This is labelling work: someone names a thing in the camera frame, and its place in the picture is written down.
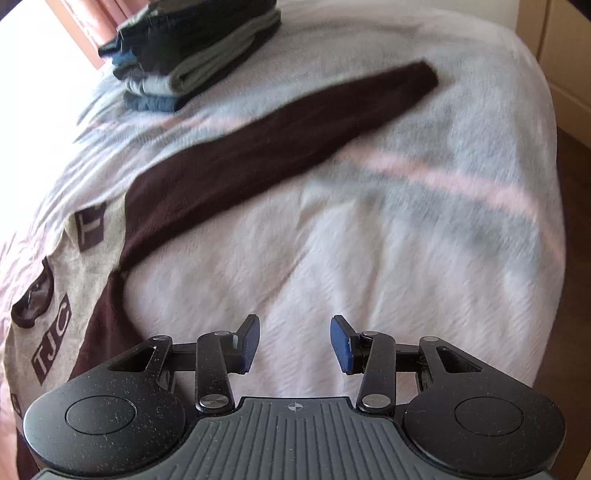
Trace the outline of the left pink curtain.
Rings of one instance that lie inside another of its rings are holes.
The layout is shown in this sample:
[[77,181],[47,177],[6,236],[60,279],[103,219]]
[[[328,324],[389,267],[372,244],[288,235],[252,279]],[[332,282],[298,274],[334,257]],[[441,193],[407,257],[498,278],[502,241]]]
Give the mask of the left pink curtain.
[[111,40],[117,27],[148,4],[143,0],[47,0],[78,48],[98,69],[104,61],[97,49]]

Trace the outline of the wooden wardrobe door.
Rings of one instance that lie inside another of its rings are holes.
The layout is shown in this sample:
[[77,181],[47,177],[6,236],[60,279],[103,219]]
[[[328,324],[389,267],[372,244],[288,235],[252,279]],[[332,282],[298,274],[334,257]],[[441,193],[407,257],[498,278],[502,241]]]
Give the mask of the wooden wardrobe door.
[[590,145],[590,3],[522,1],[517,35],[549,83],[557,125]]

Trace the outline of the stack of folded jeans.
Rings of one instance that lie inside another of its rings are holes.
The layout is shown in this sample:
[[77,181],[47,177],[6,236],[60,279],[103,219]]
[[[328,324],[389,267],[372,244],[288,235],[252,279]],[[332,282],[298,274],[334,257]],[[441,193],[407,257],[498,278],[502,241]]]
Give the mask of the stack of folded jeans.
[[98,48],[135,111],[173,113],[276,34],[274,1],[150,1]]

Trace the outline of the maroon and grey sweater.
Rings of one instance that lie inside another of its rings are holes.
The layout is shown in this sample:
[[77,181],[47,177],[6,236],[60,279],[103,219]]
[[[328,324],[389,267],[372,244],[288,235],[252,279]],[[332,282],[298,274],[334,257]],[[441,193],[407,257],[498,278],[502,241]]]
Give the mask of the maroon and grey sweater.
[[315,91],[138,175],[113,200],[72,214],[41,274],[13,305],[4,368],[13,410],[138,340],[123,308],[128,273],[199,224],[412,109],[438,85],[420,61]]

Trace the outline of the pink and grey bedspread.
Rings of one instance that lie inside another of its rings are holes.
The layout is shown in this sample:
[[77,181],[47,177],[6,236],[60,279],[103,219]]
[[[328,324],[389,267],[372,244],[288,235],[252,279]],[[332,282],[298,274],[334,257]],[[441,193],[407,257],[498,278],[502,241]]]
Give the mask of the pink and grey bedspread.
[[[307,174],[177,237],[124,286],[131,331],[88,319],[123,244],[132,181],[195,143],[333,83],[429,62],[440,85],[400,120]],[[399,342],[437,335],[520,381],[541,366],[564,279],[550,90],[510,29],[383,1],[290,1],[270,42],[171,115],[137,113],[102,73],[71,138],[15,176],[1,255],[1,458],[36,465],[17,428],[65,381],[84,340],[194,341],[262,321],[239,395],[353,395],[329,321]]]

